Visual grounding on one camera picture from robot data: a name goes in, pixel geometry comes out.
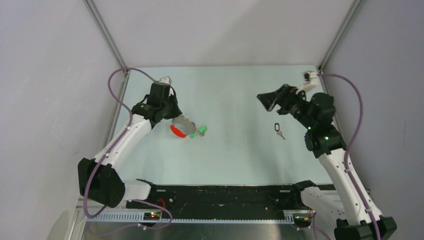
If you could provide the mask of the red handled metal key holder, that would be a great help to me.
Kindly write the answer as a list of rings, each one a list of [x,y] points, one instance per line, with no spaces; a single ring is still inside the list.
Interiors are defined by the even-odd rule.
[[[191,133],[196,133],[198,130],[195,123],[183,114],[173,118],[169,128],[179,138],[190,137]]]

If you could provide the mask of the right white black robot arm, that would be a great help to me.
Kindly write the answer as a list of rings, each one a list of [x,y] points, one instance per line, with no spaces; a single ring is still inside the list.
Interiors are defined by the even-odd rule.
[[[324,167],[341,201],[341,205],[335,204],[314,183],[303,181],[294,184],[297,191],[290,195],[291,204],[297,209],[307,206],[334,223],[337,240],[389,239],[397,224],[383,215],[360,181],[347,145],[333,124],[334,98],[318,92],[307,100],[303,89],[284,84],[275,91],[258,94],[257,99],[268,112],[279,106],[279,115],[290,114],[306,128],[305,146]]]

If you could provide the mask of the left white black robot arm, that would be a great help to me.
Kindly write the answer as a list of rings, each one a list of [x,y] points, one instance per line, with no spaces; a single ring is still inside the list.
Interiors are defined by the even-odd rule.
[[[83,158],[77,166],[80,194],[114,208],[122,201],[138,200],[145,208],[153,208],[158,194],[145,180],[125,181],[120,168],[137,144],[162,120],[181,115],[176,93],[165,77],[151,84],[150,92],[130,110],[128,123],[93,158]]]

